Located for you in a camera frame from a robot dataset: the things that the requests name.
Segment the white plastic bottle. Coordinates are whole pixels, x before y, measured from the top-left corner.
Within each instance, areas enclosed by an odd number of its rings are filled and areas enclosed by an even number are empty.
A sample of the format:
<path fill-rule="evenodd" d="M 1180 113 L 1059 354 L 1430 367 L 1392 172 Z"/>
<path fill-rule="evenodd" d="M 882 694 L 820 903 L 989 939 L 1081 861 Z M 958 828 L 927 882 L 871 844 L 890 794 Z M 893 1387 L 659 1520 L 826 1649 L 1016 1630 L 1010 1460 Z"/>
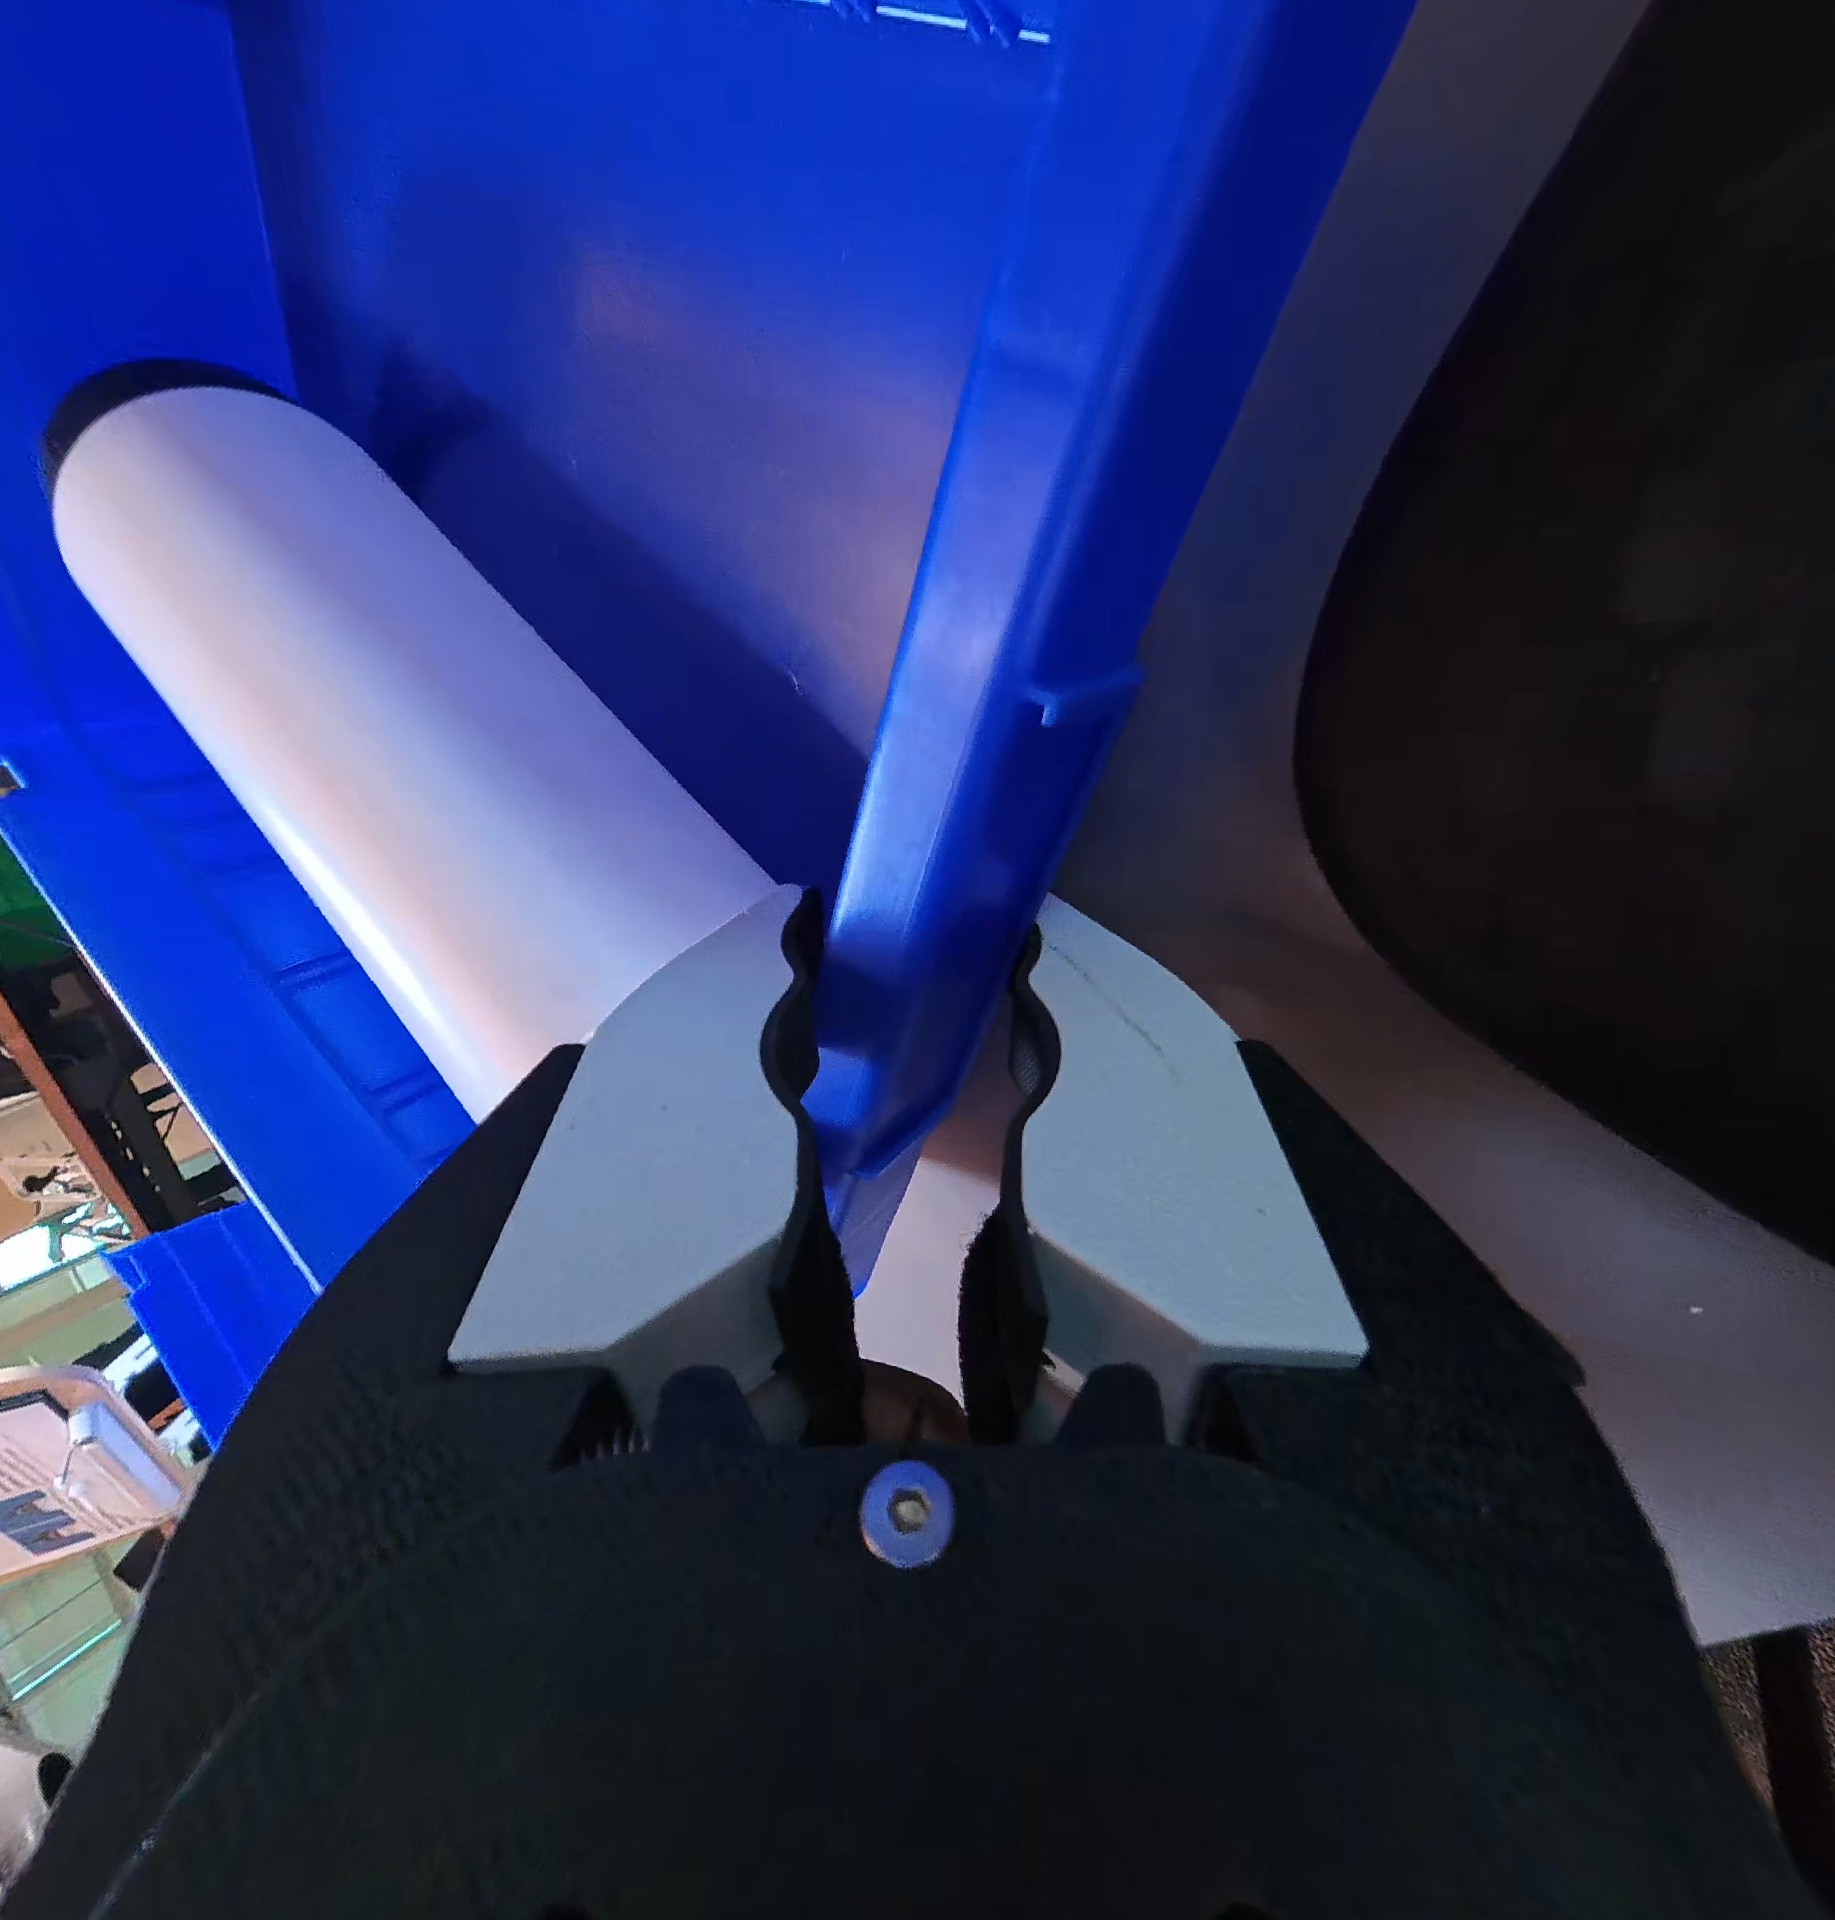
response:
<path fill-rule="evenodd" d="M 132 365 L 44 459 L 65 573 L 473 1118 L 586 1042 L 644 1098 L 771 1098 L 801 895 L 369 453 Z"/>

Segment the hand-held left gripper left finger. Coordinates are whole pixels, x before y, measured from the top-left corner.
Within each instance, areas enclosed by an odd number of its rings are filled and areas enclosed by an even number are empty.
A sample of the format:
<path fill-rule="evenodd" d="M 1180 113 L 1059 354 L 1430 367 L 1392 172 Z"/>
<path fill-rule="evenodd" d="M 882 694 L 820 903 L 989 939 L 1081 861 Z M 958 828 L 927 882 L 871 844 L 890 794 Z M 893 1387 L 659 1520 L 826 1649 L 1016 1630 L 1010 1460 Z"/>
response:
<path fill-rule="evenodd" d="M 863 1441 L 855 1293 L 804 1097 L 823 956 L 779 886 L 586 1043 L 456 1327 L 463 1370 L 593 1365 L 648 1425 L 669 1378 L 786 1387 L 809 1445 Z"/>

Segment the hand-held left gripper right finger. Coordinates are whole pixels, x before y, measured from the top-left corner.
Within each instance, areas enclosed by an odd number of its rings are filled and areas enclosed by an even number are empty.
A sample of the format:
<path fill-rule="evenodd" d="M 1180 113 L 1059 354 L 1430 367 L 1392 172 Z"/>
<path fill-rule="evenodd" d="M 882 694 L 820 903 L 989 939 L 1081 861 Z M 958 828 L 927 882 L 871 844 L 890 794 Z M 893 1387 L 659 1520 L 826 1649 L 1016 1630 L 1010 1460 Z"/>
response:
<path fill-rule="evenodd" d="M 1187 1445 L 1234 1370 L 1356 1373 L 1369 1336 L 1234 1029 L 1061 899 L 1008 1005 L 1016 1109 L 959 1285 L 971 1439 L 1088 1439 L 1104 1378 Z"/>

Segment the blue plastic bin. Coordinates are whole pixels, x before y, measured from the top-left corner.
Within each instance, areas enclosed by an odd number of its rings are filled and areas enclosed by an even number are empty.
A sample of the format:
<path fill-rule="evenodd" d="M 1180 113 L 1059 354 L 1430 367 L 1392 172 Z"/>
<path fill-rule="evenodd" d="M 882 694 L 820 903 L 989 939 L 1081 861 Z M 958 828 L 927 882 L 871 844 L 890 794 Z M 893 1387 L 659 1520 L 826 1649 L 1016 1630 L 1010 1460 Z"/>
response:
<path fill-rule="evenodd" d="M 473 1116 L 65 573 L 65 397 L 330 422 L 822 895 L 895 1282 L 1416 13 L 0 5 L 0 830 L 246 1190 L 121 1262 L 212 1442 Z"/>

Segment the person's left hand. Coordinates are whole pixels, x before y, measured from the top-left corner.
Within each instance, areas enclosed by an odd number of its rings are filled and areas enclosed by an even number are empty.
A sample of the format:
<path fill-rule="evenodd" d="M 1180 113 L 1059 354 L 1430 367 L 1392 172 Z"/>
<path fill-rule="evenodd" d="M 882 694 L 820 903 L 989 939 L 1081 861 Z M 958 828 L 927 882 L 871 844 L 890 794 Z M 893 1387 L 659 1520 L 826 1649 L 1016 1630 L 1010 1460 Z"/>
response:
<path fill-rule="evenodd" d="M 969 1421 L 953 1391 L 904 1366 L 862 1362 L 862 1441 L 882 1450 L 966 1447 Z"/>

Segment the printed instruction sheet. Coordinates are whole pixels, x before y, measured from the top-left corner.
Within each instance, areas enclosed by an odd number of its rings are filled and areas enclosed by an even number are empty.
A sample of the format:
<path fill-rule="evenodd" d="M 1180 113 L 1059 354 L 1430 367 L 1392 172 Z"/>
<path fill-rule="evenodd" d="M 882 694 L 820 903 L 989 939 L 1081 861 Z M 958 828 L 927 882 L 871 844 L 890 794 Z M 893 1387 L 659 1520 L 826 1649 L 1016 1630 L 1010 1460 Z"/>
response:
<path fill-rule="evenodd" d="M 0 1402 L 0 1582 L 116 1537 L 94 1504 L 61 1491 L 69 1452 L 64 1404 L 43 1391 Z"/>

